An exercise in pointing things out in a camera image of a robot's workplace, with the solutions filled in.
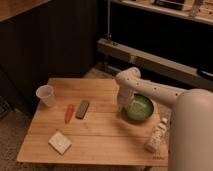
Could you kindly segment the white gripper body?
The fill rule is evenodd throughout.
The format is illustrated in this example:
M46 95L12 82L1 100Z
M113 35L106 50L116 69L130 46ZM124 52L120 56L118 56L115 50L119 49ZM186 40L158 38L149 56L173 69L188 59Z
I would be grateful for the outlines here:
M127 88L120 88L117 94L117 103L120 107L128 105L133 99L133 91Z

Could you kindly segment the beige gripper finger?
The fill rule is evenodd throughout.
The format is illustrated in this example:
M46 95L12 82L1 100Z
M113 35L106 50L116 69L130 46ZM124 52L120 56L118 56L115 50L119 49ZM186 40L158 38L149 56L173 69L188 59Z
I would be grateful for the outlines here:
M131 111L137 113L140 110L140 105L136 102L131 104Z
M119 107L119 112L121 114L126 114L126 109L124 107Z

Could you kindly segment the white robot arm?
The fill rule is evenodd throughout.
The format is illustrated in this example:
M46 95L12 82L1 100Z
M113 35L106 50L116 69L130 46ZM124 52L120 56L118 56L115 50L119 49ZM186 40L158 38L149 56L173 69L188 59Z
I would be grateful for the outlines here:
M137 92L171 109L168 171L213 171L213 92L147 81L136 67L117 73L115 80L120 106Z

